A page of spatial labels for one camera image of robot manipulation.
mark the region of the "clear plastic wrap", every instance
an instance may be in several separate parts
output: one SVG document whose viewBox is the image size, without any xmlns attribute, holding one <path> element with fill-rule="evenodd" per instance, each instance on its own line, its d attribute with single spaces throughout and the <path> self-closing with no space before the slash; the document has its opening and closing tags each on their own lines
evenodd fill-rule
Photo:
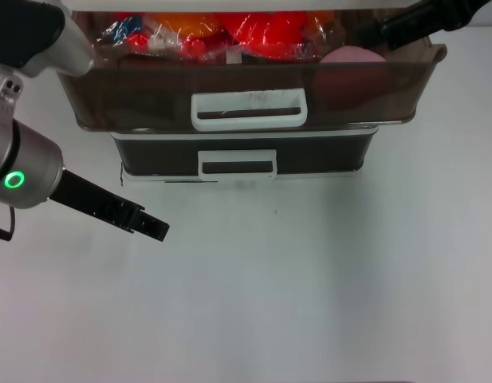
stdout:
<svg viewBox="0 0 492 383">
<path fill-rule="evenodd" d="M 114 13 L 96 39 L 113 57 L 138 53 L 172 60 L 242 63 L 319 61 L 341 47 L 345 31 L 334 11 L 253 13 Z"/>
</svg>

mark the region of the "black cable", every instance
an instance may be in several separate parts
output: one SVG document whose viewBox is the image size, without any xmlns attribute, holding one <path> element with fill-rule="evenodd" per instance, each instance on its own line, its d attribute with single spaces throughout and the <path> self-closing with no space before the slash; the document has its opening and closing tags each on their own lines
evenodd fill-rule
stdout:
<svg viewBox="0 0 492 383">
<path fill-rule="evenodd" d="M 11 241 L 15 232 L 15 209 L 10 206 L 10 231 L 0 229 L 0 239 L 3 241 Z"/>
</svg>

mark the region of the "red toy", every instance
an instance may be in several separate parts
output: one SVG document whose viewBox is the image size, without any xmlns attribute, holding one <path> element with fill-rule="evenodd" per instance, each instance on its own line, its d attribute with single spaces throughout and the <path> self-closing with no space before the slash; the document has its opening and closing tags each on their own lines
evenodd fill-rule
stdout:
<svg viewBox="0 0 492 383">
<path fill-rule="evenodd" d="M 305 12 L 217 13 L 221 25 L 245 50 L 275 60 L 293 60 L 301 54 Z"/>
</svg>

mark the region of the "storage drawer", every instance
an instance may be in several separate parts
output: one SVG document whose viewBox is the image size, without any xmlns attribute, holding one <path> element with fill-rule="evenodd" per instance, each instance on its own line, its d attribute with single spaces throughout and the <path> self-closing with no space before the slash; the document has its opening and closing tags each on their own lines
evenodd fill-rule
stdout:
<svg viewBox="0 0 492 383">
<path fill-rule="evenodd" d="M 353 172 L 361 168 L 377 129 L 197 136 L 112 133 L 112 136 L 124 169 L 132 176 L 146 180 L 152 176 L 161 180 L 256 180 L 277 175 Z M 202 157 L 202 153 L 213 152 L 231 155 L 218 153 L 218 156 Z M 244 152 L 259 154 L 234 156 Z M 264 156 L 268 152 L 275 152 L 274 159 Z"/>
<path fill-rule="evenodd" d="M 356 20 L 372 20 L 377 14 L 382 11 L 343 11 L 341 17 L 353 29 Z M 90 40 L 109 23 L 104 13 L 75 12 L 74 17 Z M 347 39 L 347 45 L 356 45 L 352 35 Z M 194 113 L 191 115 L 194 95 L 275 90 L 301 91 L 307 116 L 299 126 L 263 127 L 268 131 L 406 122 L 413 117 L 436 64 L 446 56 L 446 47 L 422 39 L 396 51 L 380 47 L 376 52 L 386 61 L 276 62 L 250 57 L 237 65 L 198 65 L 135 54 L 106 57 L 83 77 L 60 78 L 79 125 L 91 131 L 197 133 Z M 301 112 L 300 105 L 294 109 L 289 102 L 278 104 L 269 108 L 270 119 Z M 246 118 L 262 112 L 247 106 L 237 111 Z M 228 119 L 230 128 L 234 118 L 238 116 Z"/>
</svg>

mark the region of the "pink object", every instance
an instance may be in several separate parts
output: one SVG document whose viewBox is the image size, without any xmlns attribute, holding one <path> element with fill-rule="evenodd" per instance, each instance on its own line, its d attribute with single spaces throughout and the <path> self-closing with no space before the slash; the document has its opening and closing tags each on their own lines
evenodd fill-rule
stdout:
<svg viewBox="0 0 492 383">
<path fill-rule="evenodd" d="M 383 64 L 385 61 L 377 53 L 356 46 L 336 49 L 321 64 L 338 65 L 321 66 L 313 81 L 313 94 L 328 110 L 358 108 L 392 89 L 396 76 Z"/>
<path fill-rule="evenodd" d="M 371 50 L 358 46 L 342 46 L 322 58 L 325 62 L 384 62 L 385 58 Z"/>
</svg>

